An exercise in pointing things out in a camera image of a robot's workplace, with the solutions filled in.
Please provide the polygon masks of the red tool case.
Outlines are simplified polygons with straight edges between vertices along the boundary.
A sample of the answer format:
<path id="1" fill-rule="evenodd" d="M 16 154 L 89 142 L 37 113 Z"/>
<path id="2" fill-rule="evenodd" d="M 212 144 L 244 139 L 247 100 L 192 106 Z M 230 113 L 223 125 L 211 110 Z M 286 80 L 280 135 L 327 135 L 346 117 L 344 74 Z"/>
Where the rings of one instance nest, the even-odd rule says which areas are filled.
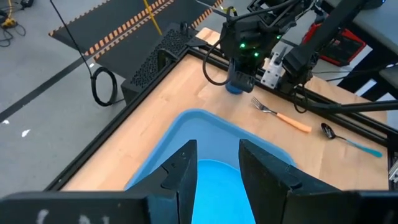
<path id="1" fill-rule="evenodd" d="M 338 67 L 344 67 L 365 48 L 366 43 L 348 29 L 340 30 L 320 51 L 320 58 Z"/>

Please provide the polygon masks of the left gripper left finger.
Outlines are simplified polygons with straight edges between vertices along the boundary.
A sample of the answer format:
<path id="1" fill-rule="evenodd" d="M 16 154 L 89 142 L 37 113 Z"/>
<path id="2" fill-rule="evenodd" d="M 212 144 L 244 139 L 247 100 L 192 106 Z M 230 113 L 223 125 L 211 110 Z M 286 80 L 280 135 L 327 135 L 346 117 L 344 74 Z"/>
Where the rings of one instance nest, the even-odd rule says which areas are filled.
<path id="1" fill-rule="evenodd" d="M 191 224 L 197 189 L 197 142 L 187 141 L 128 192 L 144 198 L 134 207 L 133 224 Z"/>

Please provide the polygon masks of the black mat with hazard stripes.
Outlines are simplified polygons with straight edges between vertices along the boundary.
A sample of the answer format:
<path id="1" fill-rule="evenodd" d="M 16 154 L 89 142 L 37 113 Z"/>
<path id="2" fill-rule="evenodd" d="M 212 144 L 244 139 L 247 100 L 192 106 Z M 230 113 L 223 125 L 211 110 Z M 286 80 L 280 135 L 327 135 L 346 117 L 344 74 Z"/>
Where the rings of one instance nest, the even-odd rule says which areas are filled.
<path id="1" fill-rule="evenodd" d="M 171 23 L 196 28 L 223 0 L 106 0 L 50 32 L 96 63 L 127 78 Z"/>

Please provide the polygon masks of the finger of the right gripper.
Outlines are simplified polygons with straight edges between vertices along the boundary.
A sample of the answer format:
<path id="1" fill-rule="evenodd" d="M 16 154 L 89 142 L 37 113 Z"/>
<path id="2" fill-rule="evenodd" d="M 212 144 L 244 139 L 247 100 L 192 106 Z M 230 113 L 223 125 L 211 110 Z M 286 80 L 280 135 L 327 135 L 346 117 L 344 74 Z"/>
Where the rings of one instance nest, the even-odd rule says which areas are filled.
<path id="1" fill-rule="evenodd" d="M 234 79 L 234 86 L 242 91 L 250 93 L 254 89 L 255 81 L 256 79 L 253 76 L 237 71 Z"/>
<path id="2" fill-rule="evenodd" d="M 229 67 L 228 67 L 228 84 L 231 86 L 235 86 L 236 81 L 236 61 L 235 59 L 231 58 L 229 60 Z"/>

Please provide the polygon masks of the blue plastic tray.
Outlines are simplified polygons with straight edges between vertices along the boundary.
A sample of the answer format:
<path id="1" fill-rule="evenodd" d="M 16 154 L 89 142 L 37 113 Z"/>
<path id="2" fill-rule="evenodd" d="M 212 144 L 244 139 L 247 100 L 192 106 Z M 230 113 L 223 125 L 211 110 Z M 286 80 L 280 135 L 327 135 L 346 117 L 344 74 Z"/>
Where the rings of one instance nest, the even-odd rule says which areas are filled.
<path id="1" fill-rule="evenodd" d="M 239 169 L 239 140 L 247 139 L 280 160 L 295 166 L 290 154 L 207 110 L 191 109 L 180 113 L 162 136 L 149 157 L 126 184 L 129 189 L 151 174 L 187 141 L 196 140 L 197 158 L 223 162 Z"/>

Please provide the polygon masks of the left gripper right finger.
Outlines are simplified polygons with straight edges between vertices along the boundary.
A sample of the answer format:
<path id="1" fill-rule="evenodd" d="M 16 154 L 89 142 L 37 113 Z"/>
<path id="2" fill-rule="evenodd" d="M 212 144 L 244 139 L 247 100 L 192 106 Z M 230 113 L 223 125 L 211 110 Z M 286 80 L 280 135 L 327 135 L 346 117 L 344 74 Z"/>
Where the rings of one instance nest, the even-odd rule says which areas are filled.
<path id="1" fill-rule="evenodd" d="M 318 194 L 338 189 L 284 162 L 247 139 L 239 141 L 239 168 L 257 224 L 332 224 Z"/>

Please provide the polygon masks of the fork with orange handle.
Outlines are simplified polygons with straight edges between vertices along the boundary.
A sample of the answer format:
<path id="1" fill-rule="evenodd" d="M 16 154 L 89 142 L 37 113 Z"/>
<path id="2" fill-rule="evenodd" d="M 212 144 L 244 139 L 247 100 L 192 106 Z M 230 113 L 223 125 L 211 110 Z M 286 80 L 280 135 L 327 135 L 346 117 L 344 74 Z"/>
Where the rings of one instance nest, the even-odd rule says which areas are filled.
<path id="1" fill-rule="evenodd" d="M 274 116 L 278 117 L 279 119 L 281 119 L 282 121 L 290 124 L 291 126 L 305 132 L 305 133 L 310 133 L 312 131 L 312 128 L 310 126 L 307 126 L 301 122 L 298 122 L 288 116 L 285 116 L 281 113 L 278 113 L 276 111 L 273 111 L 271 109 L 269 109 L 266 105 L 263 105 L 256 97 L 252 97 L 251 99 L 251 103 L 260 111 L 264 112 L 264 113 L 270 113 L 273 114 Z"/>

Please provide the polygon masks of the grey desk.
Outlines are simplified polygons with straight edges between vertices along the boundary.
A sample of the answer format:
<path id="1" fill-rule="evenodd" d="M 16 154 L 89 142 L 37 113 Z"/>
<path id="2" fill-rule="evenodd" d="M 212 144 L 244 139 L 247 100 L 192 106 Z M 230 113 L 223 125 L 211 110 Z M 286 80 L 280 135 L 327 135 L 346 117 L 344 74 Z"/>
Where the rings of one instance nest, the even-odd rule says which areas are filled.
<path id="1" fill-rule="evenodd" d="M 398 57 L 398 0 L 387 0 L 381 7 L 364 10 L 368 0 L 323 0 L 322 9 L 334 9 L 345 18 L 349 29 L 374 50 Z"/>

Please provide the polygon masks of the black perforated computer case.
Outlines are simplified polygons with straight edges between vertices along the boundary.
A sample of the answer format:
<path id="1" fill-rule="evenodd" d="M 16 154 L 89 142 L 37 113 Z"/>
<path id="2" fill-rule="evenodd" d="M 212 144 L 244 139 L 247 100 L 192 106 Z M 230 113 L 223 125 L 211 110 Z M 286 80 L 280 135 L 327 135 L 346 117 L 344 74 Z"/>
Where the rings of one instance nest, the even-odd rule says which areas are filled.
<path id="1" fill-rule="evenodd" d="M 159 76 L 164 67 L 177 60 L 186 43 L 197 33 L 186 22 L 168 26 L 166 33 L 152 46 L 138 69 L 122 83 L 121 90 L 127 105 Z"/>

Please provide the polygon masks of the blue crinkled foil bag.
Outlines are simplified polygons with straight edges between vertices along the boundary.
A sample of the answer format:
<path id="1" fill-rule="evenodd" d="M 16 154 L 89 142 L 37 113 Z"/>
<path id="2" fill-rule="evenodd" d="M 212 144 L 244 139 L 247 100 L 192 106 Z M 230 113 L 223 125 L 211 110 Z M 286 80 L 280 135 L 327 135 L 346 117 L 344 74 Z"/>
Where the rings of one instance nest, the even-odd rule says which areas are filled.
<path id="1" fill-rule="evenodd" d="M 234 95 L 240 95 L 240 94 L 243 93 L 243 91 L 242 91 L 241 89 L 236 88 L 235 86 L 232 86 L 232 84 L 231 84 L 230 82 L 228 82 L 228 83 L 225 85 L 225 88 L 226 88 L 226 90 L 227 90 L 228 92 L 230 92 L 231 94 L 234 94 Z"/>

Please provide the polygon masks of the spoon with blue handle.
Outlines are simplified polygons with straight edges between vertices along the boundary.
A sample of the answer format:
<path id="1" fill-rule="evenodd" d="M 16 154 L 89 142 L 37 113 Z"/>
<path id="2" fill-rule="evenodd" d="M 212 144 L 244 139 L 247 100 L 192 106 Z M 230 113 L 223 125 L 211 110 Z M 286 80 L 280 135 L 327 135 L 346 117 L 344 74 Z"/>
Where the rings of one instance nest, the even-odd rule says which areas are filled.
<path id="1" fill-rule="evenodd" d="M 323 133 L 325 134 L 325 136 L 328 139 L 342 139 L 342 140 L 346 141 L 347 143 L 351 144 L 352 146 L 354 146 L 354 147 L 356 147 L 356 148 L 358 148 L 358 149 L 360 149 L 360 150 L 362 150 L 364 152 L 367 152 L 368 154 L 371 154 L 371 155 L 373 155 L 375 157 L 378 157 L 378 158 L 382 157 L 382 153 L 377 151 L 377 150 L 362 146 L 362 145 L 360 145 L 360 144 L 358 144 L 358 143 L 356 143 L 354 141 L 351 141 L 349 139 L 346 139 L 346 138 L 344 138 L 342 136 L 337 135 L 334 132 L 334 130 L 331 128 L 331 126 L 329 126 L 326 123 L 322 123 L 321 124 L 321 129 L 322 129 Z"/>

